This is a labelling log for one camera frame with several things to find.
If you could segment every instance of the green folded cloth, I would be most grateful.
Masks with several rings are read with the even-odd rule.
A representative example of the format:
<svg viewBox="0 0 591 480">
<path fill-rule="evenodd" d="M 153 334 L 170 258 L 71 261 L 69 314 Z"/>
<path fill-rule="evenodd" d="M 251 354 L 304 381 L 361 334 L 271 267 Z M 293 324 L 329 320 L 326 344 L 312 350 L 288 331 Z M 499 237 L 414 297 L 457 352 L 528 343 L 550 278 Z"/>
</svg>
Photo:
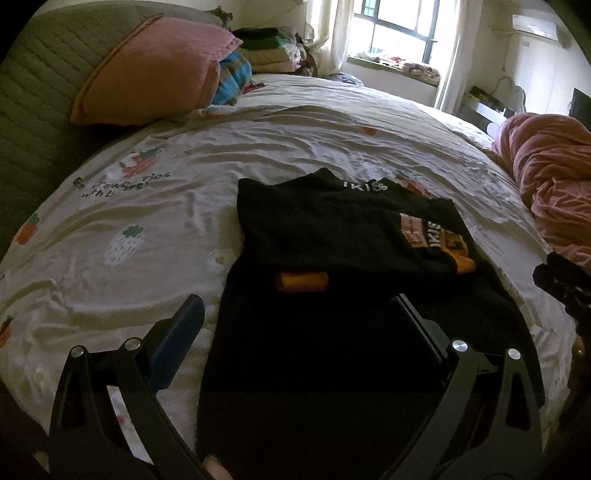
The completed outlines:
<svg viewBox="0 0 591 480">
<path fill-rule="evenodd" d="M 259 40 L 244 39 L 240 47 L 246 50 L 270 50 L 271 48 L 281 47 L 288 43 L 290 43 L 290 41 L 287 38 L 276 36 L 261 38 Z"/>
</svg>

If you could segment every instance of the printed logo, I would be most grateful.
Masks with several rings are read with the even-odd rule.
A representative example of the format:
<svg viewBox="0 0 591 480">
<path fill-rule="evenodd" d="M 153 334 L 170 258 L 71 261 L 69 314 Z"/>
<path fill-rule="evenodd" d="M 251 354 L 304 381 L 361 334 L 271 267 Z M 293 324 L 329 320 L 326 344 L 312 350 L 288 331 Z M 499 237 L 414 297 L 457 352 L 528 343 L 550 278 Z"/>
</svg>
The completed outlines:
<svg viewBox="0 0 591 480">
<path fill-rule="evenodd" d="M 123 232 L 113 237 L 109 250 L 105 254 L 105 265 L 116 267 L 125 262 L 144 241 L 144 227 L 130 225 Z"/>
<path fill-rule="evenodd" d="M 351 188 L 351 190 L 359 190 L 360 192 L 381 192 L 388 190 L 388 187 L 383 183 L 374 180 L 372 183 L 353 183 L 352 181 L 343 182 L 343 187 Z"/>
<path fill-rule="evenodd" d="M 439 232 L 441 226 L 433 222 L 427 222 L 428 230 L 427 236 L 429 241 L 430 247 L 439 247 L 441 248 L 441 243 L 439 242 Z"/>
<path fill-rule="evenodd" d="M 112 197 L 117 192 L 131 192 L 133 190 L 141 190 L 143 188 L 147 188 L 150 186 L 150 183 L 153 180 L 159 179 L 167 179 L 170 177 L 170 172 L 166 173 L 151 173 L 150 175 L 146 175 L 140 181 L 122 181 L 122 182 L 114 182 L 109 183 L 107 181 L 101 181 L 99 183 L 95 183 L 87 188 L 86 192 L 82 193 L 82 198 L 86 197 L 105 197 L 109 198 Z M 74 186 L 76 186 L 79 190 L 83 190 L 87 187 L 84 183 L 84 180 L 81 177 L 78 177 L 73 182 Z"/>
<path fill-rule="evenodd" d="M 435 222 L 400 214 L 400 230 L 413 248 L 439 248 L 451 256 L 458 274 L 476 271 L 476 263 L 469 257 L 468 247 L 461 235 L 441 228 Z"/>
</svg>

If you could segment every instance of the pink blanket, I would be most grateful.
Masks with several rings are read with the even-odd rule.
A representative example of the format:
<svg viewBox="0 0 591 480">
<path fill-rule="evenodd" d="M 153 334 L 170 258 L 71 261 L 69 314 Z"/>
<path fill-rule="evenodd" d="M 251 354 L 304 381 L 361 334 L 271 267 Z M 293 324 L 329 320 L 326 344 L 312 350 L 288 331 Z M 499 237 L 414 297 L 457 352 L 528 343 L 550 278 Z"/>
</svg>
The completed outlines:
<svg viewBox="0 0 591 480">
<path fill-rule="evenodd" d="M 591 133 L 568 116 L 520 113 L 494 148 L 550 246 L 591 267 Z"/>
</svg>

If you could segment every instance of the quilted headboard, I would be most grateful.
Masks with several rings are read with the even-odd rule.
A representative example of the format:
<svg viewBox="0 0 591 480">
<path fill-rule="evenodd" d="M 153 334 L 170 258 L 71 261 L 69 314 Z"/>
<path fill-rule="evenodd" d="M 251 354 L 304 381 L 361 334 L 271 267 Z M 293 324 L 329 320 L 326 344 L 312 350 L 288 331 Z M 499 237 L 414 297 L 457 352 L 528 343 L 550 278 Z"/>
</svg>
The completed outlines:
<svg viewBox="0 0 591 480">
<path fill-rule="evenodd" d="M 146 18 L 222 26 L 209 12 L 144 1 L 105 1 L 31 19 L 0 64 L 0 259 L 36 208 L 94 151 L 129 129 L 77 127 L 72 103 L 100 61 Z"/>
</svg>

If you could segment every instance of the window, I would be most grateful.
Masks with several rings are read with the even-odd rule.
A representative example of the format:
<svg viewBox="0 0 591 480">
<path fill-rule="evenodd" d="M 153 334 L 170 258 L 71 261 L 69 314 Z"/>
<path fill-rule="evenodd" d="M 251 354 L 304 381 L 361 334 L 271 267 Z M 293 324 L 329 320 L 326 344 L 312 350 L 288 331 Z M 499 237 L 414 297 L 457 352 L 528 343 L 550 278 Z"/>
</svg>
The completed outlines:
<svg viewBox="0 0 591 480">
<path fill-rule="evenodd" d="M 355 0 L 349 54 L 386 52 L 429 63 L 439 0 Z"/>
</svg>

